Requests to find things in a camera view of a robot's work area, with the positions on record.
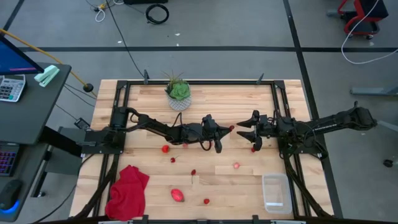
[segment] clear plastic container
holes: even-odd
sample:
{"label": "clear plastic container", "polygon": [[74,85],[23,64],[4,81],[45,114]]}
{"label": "clear plastic container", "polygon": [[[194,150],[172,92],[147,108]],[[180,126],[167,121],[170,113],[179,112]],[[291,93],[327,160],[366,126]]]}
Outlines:
{"label": "clear plastic container", "polygon": [[267,212],[278,214],[292,212],[289,181],[285,174],[264,174],[262,176],[262,195]]}

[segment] red towel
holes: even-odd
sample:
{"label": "red towel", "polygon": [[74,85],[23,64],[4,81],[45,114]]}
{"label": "red towel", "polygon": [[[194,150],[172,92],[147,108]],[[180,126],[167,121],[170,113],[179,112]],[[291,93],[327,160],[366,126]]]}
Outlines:
{"label": "red towel", "polygon": [[144,189],[149,176],[128,165],[120,171],[120,179],[111,187],[111,200],[106,204],[105,213],[109,218],[128,221],[141,217],[145,210]]}

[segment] monitor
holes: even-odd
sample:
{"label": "monitor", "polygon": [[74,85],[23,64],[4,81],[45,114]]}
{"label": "monitor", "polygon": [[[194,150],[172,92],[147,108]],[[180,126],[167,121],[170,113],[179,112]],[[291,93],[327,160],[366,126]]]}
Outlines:
{"label": "monitor", "polygon": [[44,69],[0,35],[0,75],[43,73]]}

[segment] wooden tabletop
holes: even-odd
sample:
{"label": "wooden tabletop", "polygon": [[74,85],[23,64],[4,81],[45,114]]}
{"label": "wooden tabletop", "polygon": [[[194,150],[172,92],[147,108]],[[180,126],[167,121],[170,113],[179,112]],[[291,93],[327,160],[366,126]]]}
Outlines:
{"label": "wooden tabletop", "polygon": [[[310,117],[301,81],[284,81],[292,116],[308,121]],[[100,130],[109,124],[116,83],[117,80],[101,81],[91,122],[93,129]],[[134,85],[128,106],[171,125],[178,112],[170,108],[164,88],[163,85]],[[271,88],[267,85],[191,85],[191,90],[192,104],[182,113],[183,123],[200,123],[202,117],[211,114],[220,126],[235,125],[236,128],[221,140],[221,154],[214,148],[204,151],[199,144],[188,147],[169,144],[170,152],[165,154],[160,150],[168,144],[163,137],[145,130],[128,133],[118,170],[132,165],[150,176],[145,189],[145,214],[150,219],[163,220],[251,219],[252,215],[259,215],[260,219],[293,218],[292,213],[272,214],[264,209],[261,175],[285,174],[276,139],[264,138],[262,149],[253,153],[251,143],[236,134],[236,131],[251,131],[236,126],[236,123],[249,119],[253,110],[272,116]],[[96,190],[102,157],[93,156],[81,168],[70,215],[77,214]],[[170,162],[171,157],[176,158],[175,163]],[[323,209],[332,214],[321,162],[309,155],[300,155],[300,158],[307,189]],[[234,169],[235,162],[240,163],[239,169]],[[193,169],[197,173],[192,177]],[[175,202],[170,196],[171,189],[180,189],[185,201]],[[296,192],[302,210],[301,196],[297,189]],[[107,194],[106,189],[100,215],[104,214]],[[206,198],[210,199],[208,205],[203,203]]]}

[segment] concrete floor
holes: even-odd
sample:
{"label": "concrete floor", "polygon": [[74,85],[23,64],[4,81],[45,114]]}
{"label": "concrete floor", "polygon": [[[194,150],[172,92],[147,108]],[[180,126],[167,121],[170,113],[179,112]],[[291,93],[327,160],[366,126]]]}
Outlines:
{"label": "concrete floor", "polygon": [[[88,0],[100,4],[100,0]],[[125,5],[114,6],[115,20],[129,47],[179,46],[246,46],[294,47],[283,0],[169,0],[170,19],[163,25],[146,23],[138,11]],[[328,18],[327,9],[336,8],[340,0],[289,0],[301,47],[319,48],[304,52],[313,97],[320,116],[328,116],[352,107],[355,100],[371,110],[376,119],[398,124],[398,104],[394,98],[353,96],[352,86],[398,85],[398,55],[367,65],[352,65],[340,53],[321,52],[323,47],[338,50],[345,35],[343,22]],[[390,16],[380,23],[381,32],[373,40],[354,38],[347,47],[398,47],[396,21],[398,2],[384,0]],[[0,27],[3,27],[18,0],[0,2]],[[146,5],[134,6],[145,11]],[[84,0],[25,0],[9,31],[38,47],[55,47],[54,56],[70,64],[86,82],[98,90],[103,78],[140,78],[127,52],[120,50],[121,36],[106,10],[106,19],[97,23],[95,13]],[[62,52],[57,47],[93,47]],[[114,47],[115,51],[96,47]],[[184,78],[258,78],[301,79],[297,55],[275,52],[268,48],[255,50],[210,51],[133,51],[141,70],[151,78],[164,78],[161,71],[185,72]],[[385,53],[348,53],[351,60],[362,61]],[[52,62],[46,56],[29,52],[38,62]],[[80,88],[70,76],[67,83]],[[68,91],[57,102],[69,113],[91,121],[93,108]],[[74,120],[54,108],[47,123],[53,129],[74,127]],[[365,220],[398,220],[398,169],[382,165],[383,159],[397,154],[398,133],[378,126],[366,133],[342,130],[325,135],[331,167],[343,216]],[[28,198],[16,223],[27,223],[46,215],[57,206],[76,183],[76,177],[49,175],[43,198]],[[72,199],[47,220],[67,218]]]}

